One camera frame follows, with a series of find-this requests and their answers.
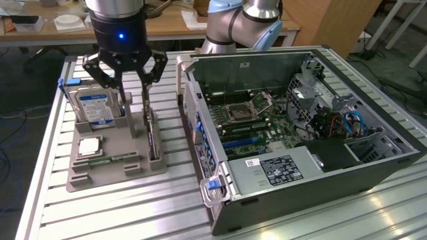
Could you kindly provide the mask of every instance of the floor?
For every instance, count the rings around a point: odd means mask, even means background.
[[[376,17],[366,30],[374,33],[382,23],[385,16]],[[394,21],[384,37],[388,36],[389,31],[400,24]],[[397,42],[394,49],[385,50],[381,46],[380,50],[386,58],[378,56],[364,61],[372,68],[372,71],[380,77],[388,78],[414,89],[424,88],[426,83],[421,83],[421,77],[417,71],[409,68],[409,64],[417,56],[418,52],[424,49],[427,43],[427,36],[421,34],[413,29],[408,29],[401,40]],[[154,47],[170,50],[179,46],[183,50],[191,49],[190,43],[177,44],[175,42],[154,43]],[[95,53],[93,45],[65,46],[65,50],[70,55],[86,55]],[[30,48],[30,54],[38,51],[38,47]],[[22,64],[30,57],[30,54],[22,54],[18,48],[11,48],[9,53],[0,57],[0,114],[17,114],[17,110],[29,109],[34,106],[49,105],[53,103],[55,90],[58,87],[57,81],[61,75],[65,57],[58,52],[50,52],[43,58],[33,65],[35,73],[27,75],[23,73]],[[352,59],[360,60],[358,56],[352,55]],[[370,73],[366,66],[361,62],[352,63],[362,74],[380,86],[377,77]],[[418,65],[418,70],[427,72],[427,57]],[[396,90],[386,88],[386,93],[390,97],[404,106],[404,96]],[[422,113],[425,111],[425,104],[409,98],[408,107],[413,112]],[[29,116],[37,117],[47,114],[50,108],[43,108],[33,111]],[[421,116],[414,116],[425,126],[427,120]],[[17,127],[22,124],[23,119],[15,118],[11,120],[0,119],[0,139],[3,140]],[[10,206],[11,210],[0,214],[0,239],[11,240],[15,238],[19,220],[22,216],[22,209],[26,200],[26,194],[31,184],[33,172],[39,155],[39,148],[45,135],[47,118],[30,119],[26,123],[26,133],[19,133],[13,139],[19,139],[15,145],[6,148],[9,158],[14,163],[11,175],[3,185],[0,185],[0,212]],[[0,180],[5,177],[5,171],[0,171]]]

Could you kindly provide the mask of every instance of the sticker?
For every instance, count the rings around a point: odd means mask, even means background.
[[[249,68],[250,65],[251,65],[250,62],[241,62],[241,68],[242,68],[242,69],[243,69],[243,68]]]
[[[250,127],[239,128],[239,129],[233,130],[231,132],[234,133],[234,132],[241,132],[245,130],[251,130],[251,128]]]
[[[263,160],[261,166],[274,186],[305,178],[290,155]]]
[[[94,125],[110,124],[114,121],[114,113],[107,106],[107,102],[109,98],[106,94],[81,97],[87,121]]]
[[[251,160],[246,160],[246,165],[247,165],[249,167],[254,167],[254,166],[261,165],[261,159],[259,159],[259,158],[255,158],[255,159],[251,159]]]
[[[266,122],[262,122],[262,123],[254,124],[254,125],[253,125],[253,128],[254,128],[254,129],[262,128],[262,127],[265,127],[265,126],[266,126],[266,124],[267,124]]]

